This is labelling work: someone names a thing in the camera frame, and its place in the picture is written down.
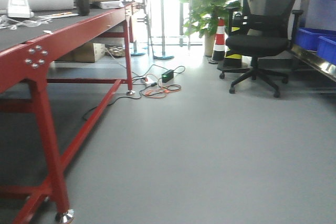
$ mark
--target mesh backrest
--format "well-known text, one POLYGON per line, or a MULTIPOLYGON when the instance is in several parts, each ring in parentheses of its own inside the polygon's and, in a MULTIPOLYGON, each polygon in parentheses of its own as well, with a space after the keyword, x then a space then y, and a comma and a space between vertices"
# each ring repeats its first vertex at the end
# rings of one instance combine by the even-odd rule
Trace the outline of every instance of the mesh backrest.
POLYGON ((295 0, 244 0, 245 29, 287 37, 288 19, 295 0))

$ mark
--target traffic cone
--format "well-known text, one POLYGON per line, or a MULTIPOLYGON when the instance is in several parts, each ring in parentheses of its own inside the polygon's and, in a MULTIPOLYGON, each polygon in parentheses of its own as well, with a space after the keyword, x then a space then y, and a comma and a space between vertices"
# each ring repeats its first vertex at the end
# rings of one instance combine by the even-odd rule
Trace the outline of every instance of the traffic cone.
POLYGON ((224 60, 225 41, 224 41, 224 20, 222 18, 218 21, 214 52, 209 63, 218 64, 219 61, 224 60))
MULTIPOLYGON (((241 19, 241 14, 236 14, 234 16, 231 31, 239 30, 240 24, 242 22, 241 19)), ((224 56, 223 67, 241 68, 242 63, 242 55, 235 54, 228 48, 224 56)))

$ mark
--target red metal workbench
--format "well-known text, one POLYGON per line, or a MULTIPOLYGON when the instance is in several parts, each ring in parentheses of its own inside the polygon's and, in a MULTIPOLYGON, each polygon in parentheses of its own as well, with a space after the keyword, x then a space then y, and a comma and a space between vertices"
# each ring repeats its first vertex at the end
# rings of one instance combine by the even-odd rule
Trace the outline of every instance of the red metal workbench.
MULTIPOLYGON (((56 28, 52 31, 52 34, 42 33, 6 49, 0 47, 0 93, 23 81, 28 83, 31 93, 31 99, 0 99, 0 111, 35 114, 48 169, 48 176, 39 186, 0 186, 0 197, 27 198, 13 224, 29 223, 37 208, 46 198, 50 198, 56 203, 58 212, 56 218, 59 223, 70 223, 73 220, 74 213, 70 209, 64 170, 119 86, 127 84, 128 94, 133 94, 128 23, 134 7, 134 3, 129 3, 124 8, 119 9, 94 9, 87 17, 72 17, 71 24, 59 29, 56 28), (123 32, 111 33, 108 31, 118 24, 122 24, 123 32), (51 62, 95 37, 124 38, 127 66, 127 77, 125 79, 47 79, 51 62), (62 155, 58 149, 46 89, 48 82, 112 84, 99 106, 62 155)), ((4 35, 6 31, 1 30, 1 32, 1 35, 4 35)))

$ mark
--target blue plastic bin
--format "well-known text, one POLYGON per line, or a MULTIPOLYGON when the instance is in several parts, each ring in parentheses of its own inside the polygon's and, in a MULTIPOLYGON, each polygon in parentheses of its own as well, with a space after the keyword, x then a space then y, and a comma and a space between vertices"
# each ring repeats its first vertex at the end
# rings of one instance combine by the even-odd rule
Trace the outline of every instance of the blue plastic bin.
POLYGON ((296 33, 295 44, 306 50, 317 51, 319 36, 336 37, 336 31, 299 28, 296 33))
POLYGON ((317 55, 336 65, 336 37, 319 37, 317 55))

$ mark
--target black tabletop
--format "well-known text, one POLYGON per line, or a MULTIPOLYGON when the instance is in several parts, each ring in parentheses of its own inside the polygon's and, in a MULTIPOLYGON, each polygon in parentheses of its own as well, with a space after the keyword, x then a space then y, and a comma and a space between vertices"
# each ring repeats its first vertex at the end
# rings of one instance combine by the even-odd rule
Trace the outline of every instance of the black tabletop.
MULTIPOLYGON (((50 30, 54 32, 56 30, 59 30, 61 28, 75 24, 84 19, 94 17, 106 11, 108 10, 92 8, 88 16, 55 18, 53 19, 52 23, 49 23, 49 24, 41 24, 37 27, 19 26, 17 30, 10 30, 8 28, 0 29, 0 51, 3 51, 17 44, 22 44, 30 39, 44 35, 46 34, 45 32, 43 32, 44 30, 50 30)), ((47 11, 47 12, 36 12, 35 17, 31 18, 30 20, 38 20, 37 16, 50 15, 54 13, 63 13, 63 12, 76 13, 76 10, 57 10, 57 11, 47 11)))

